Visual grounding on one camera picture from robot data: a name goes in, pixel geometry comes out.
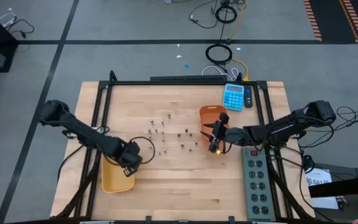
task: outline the wooden tabletop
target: wooden tabletop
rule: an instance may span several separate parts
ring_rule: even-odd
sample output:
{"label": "wooden tabletop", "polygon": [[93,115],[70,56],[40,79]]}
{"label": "wooden tabletop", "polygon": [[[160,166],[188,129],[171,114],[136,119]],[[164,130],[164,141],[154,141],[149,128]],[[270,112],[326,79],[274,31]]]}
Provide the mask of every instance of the wooden tabletop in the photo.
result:
{"label": "wooden tabletop", "polygon": [[[75,115],[86,124],[91,123],[97,88],[98,82],[84,82],[81,87]],[[147,215],[151,215],[153,220],[226,221],[228,216],[235,216],[237,221],[247,220],[239,147],[233,147],[224,156],[217,156],[210,153],[208,146],[201,141],[199,109],[205,105],[221,105],[223,90],[223,85],[114,86],[107,122],[110,132],[107,134],[128,141],[135,136],[148,136],[147,128],[164,130],[165,142],[162,142],[160,134],[155,133],[152,140],[157,150],[162,152],[165,147],[167,153],[156,154],[152,162],[141,165],[135,174],[135,186],[126,192],[104,192],[100,172],[92,219],[145,220]],[[274,118],[289,114],[283,83],[268,82],[268,91]],[[262,91],[260,95],[266,121]],[[228,115],[230,127],[259,124],[256,106],[244,108],[241,112],[228,111]],[[155,121],[154,126],[151,126],[150,119]],[[192,137],[184,134],[185,127],[193,133]],[[182,133],[180,138],[177,137],[179,131]],[[181,148],[181,142],[185,144],[185,150]],[[141,156],[147,160],[151,156],[148,143],[138,143],[142,147]],[[69,140],[66,156],[78,146],[77,140]],[[289,140],[288,146],[298,149],[294,139]],[[77,191],[84,156],[85,150],[82,150],[64,165],[51,215],[61,212]],[[282,157],[301,163],[299,154],[288,149],[282,149]],[[314,211],[300,194],[300,168],[285,161],[283,164],[290,192],[306,212],[314,216]],[[302,179],[303,194],[311,203],[305,175]],[[277,190],[282,217],[286,217],[282,193],[278,187]],[[82,215],[87,201],[88,192],[84,195]]]}

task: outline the electrical outlet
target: electrical outlet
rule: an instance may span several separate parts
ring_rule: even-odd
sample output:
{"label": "electrical outlet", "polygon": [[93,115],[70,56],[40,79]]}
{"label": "electrical outlet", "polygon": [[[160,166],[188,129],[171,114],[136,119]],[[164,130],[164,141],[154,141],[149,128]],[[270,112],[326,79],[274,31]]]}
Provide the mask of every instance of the electrical outlet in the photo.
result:
{"label": "electrical outlet", "polygon": [[272,193],[267,174],[266,155],[242,148],[242,169],[246,192],[247,217],[250,221],[274,220]]}

